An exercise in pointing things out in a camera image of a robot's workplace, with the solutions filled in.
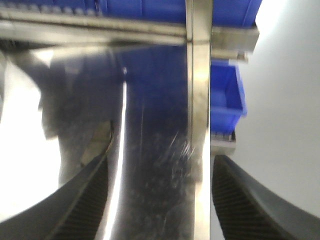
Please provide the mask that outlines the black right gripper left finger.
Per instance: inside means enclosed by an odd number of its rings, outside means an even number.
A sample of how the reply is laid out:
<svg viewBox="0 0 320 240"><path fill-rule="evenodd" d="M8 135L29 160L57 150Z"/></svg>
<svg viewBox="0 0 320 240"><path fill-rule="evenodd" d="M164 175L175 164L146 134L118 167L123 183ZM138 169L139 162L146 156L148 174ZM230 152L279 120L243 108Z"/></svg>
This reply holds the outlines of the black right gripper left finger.
<svg viewBox="0 0 320 240"><path fill-rule="evenodd" d="M1 222L2 240L93 240L108 198L108 161L95 157L56 192Z"/></svg>

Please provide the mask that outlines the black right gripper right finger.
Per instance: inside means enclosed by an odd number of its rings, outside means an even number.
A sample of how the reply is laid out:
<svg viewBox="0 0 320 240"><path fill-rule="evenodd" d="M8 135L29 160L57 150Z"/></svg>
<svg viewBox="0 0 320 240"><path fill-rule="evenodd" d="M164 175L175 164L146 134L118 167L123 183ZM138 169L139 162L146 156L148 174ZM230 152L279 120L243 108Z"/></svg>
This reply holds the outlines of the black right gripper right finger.
<svg viewBox="0 0 320 240"><path fill-rule="evenodd" d="M318 240L320 219L275 194L226 155L213 161L213 205L226 240Z"/></svg>

